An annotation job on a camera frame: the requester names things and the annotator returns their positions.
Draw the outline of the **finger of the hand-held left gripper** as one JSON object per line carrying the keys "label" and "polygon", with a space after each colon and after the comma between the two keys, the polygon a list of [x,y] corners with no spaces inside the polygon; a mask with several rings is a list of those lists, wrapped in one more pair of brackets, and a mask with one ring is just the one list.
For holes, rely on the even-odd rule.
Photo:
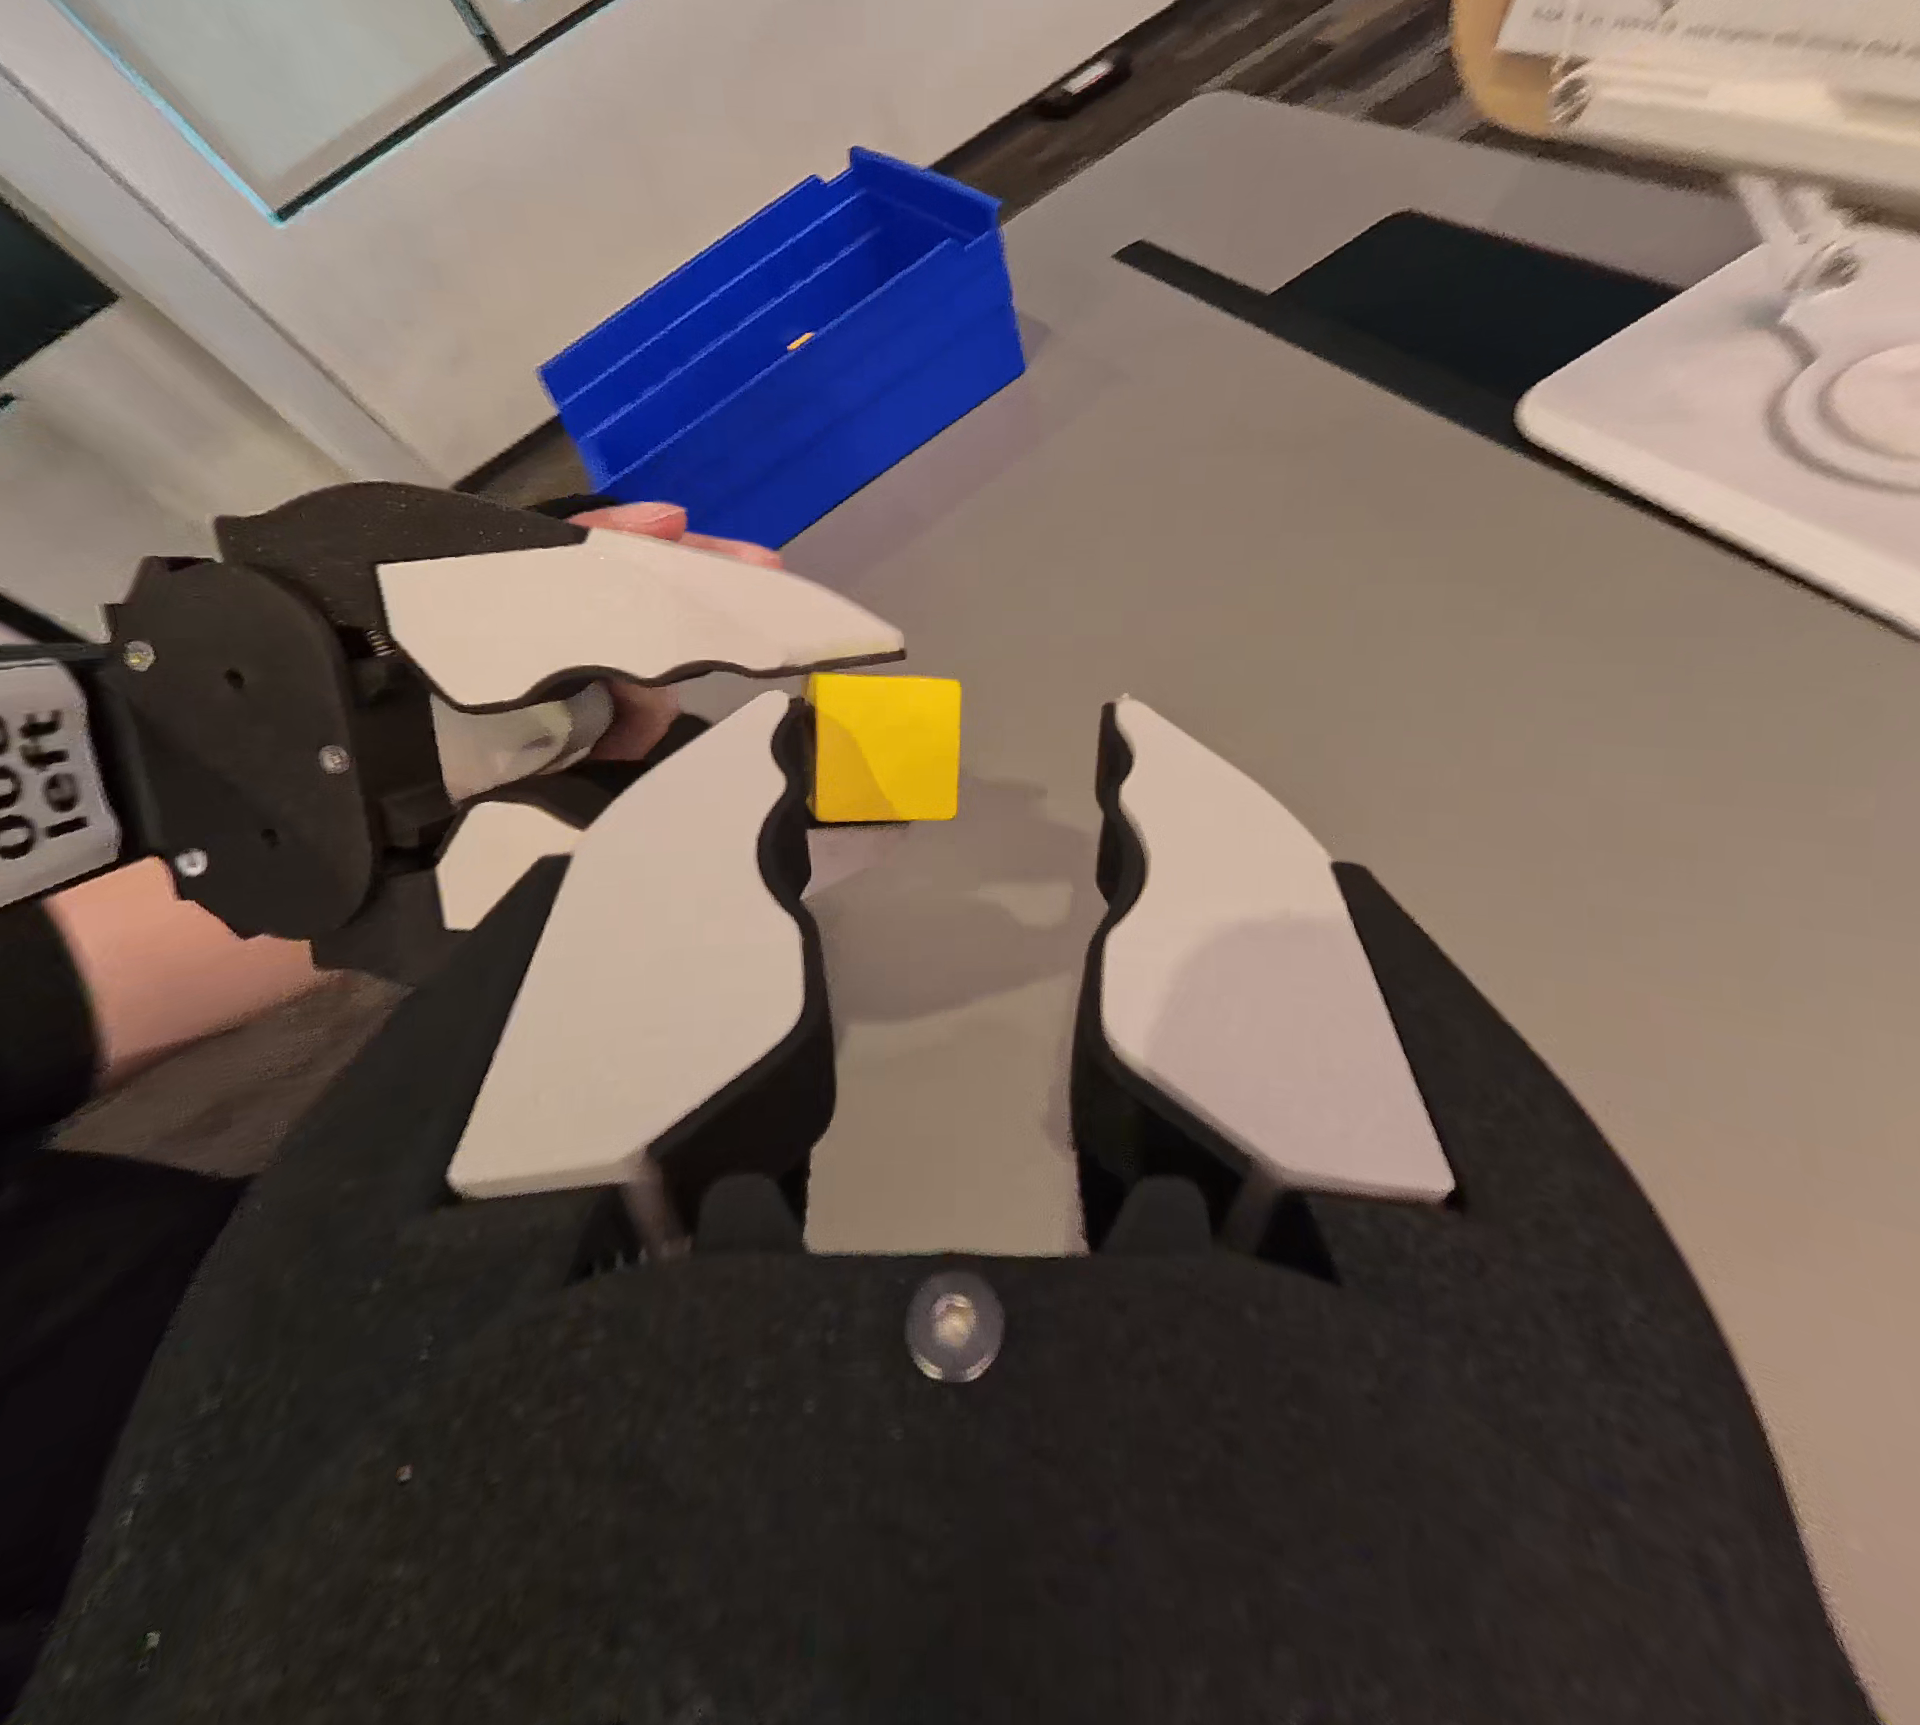
{"label": "finger of the hand-held left gripper", "polygon": [[532,801],[481,801],[449,832],[436,897],[451,933],[477,928],[546,857],[568,857],[587,824]]}
{"label": "finger of the hand-held left gripper", "polygon": [[588,682],[787,678],[907,654],[896,626],[792,571],[627,532],[374,575],[388,638],[465,710],[543,704]]}

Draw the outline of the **black wall screen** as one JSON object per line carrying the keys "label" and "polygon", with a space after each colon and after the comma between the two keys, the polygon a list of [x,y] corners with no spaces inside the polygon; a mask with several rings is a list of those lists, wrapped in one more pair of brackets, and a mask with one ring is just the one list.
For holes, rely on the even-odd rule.
{"label": "black wall screen", "polygon": [[116,302],[107,281],[3,201],[3,378]]}

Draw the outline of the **blue plastic bin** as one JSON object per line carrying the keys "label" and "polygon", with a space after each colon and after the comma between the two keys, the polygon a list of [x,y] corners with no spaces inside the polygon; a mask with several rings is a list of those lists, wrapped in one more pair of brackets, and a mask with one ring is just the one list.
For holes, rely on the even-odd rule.
{"label": "blue plastic bin", "polygon": [[998,201],[852,148],[538,374],[605,502],[782,546],[1025,368]]}

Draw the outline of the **yellow wooden cube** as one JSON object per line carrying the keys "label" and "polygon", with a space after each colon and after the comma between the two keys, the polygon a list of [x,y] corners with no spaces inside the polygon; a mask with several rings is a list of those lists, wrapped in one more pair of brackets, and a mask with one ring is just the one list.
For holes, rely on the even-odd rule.
{"label": "yellow wooden cube", "polygon": [[810,817],[826,826],[958,814],[964,688],[956,678],[814,672]]}

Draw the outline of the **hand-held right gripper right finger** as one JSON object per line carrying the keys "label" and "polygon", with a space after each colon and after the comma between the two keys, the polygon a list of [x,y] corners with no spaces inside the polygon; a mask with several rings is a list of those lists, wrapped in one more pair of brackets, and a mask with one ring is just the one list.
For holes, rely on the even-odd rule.
{"label": "hand-held right gripper right finger", "polygon": [[1103,706],[1103,913],[1071,1040],[1082,1232],[1148,1180],[1208,1232],[1254,1193],[1444,1206],[1458,1191],[1330,851],[1277,794],[1141,698]]}

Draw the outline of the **person's left hand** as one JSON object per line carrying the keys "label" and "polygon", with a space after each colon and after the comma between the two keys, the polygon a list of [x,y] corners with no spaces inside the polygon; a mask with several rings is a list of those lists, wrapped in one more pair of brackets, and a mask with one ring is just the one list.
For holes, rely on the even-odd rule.
{"label": "person's left hand", "polygon": [[[594,508],[574,517],[585,529],[612,531],[629,537],[652,539],[696,548],[727,560],[782,568],[782,557],[753,542],[692,532],[684,508],[662,502]],[[660,747],[675,720],[683,714],[678,691],[672,686],[636,686],[615,682],[611,688],[612,718],[591,752],[594,762],[647,762]]]}

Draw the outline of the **white partition panel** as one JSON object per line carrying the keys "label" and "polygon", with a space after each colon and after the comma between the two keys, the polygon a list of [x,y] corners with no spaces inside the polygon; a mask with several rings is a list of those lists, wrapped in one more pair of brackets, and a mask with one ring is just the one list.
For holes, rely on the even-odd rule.
{"label": "white partition panel", "polygon": [[5,190],[116,305],[6,380],[189,519],[456,481],[541,363],[855,146],[934,163],[1176,0],[606,0],[277,219],[55,0],[5,0]]}

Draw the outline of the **person's left forearm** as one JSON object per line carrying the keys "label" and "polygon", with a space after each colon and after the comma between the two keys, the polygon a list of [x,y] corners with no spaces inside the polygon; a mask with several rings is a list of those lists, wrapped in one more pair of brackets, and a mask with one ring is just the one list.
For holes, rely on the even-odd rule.
{"label": "person's left forearm", "polygon": [[97,1091],[320,984],[304,944],[236,936],[149,857],[45,901],[92,1022]]}

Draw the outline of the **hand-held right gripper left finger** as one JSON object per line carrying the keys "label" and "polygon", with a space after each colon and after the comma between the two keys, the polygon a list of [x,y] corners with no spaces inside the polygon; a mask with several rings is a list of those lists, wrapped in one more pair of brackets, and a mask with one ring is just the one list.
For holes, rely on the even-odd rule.
{"label": "hand-held right gripper left finger", "polygon": [[564,861],[446,1187],[617,1188],[649,1244],[762,1176],[802,1222],[836,1110],[810,881],[813,712],[769,691],[625,788]]}

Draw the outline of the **black desk flap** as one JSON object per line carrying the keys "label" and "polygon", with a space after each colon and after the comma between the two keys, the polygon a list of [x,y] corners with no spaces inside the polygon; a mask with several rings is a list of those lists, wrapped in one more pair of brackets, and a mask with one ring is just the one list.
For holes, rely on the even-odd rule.
{"label": "black desk flap", "polygon": [[1679,288],[1589,258],[1394,213],[1279,286],[1277,316],[1519,396]]}

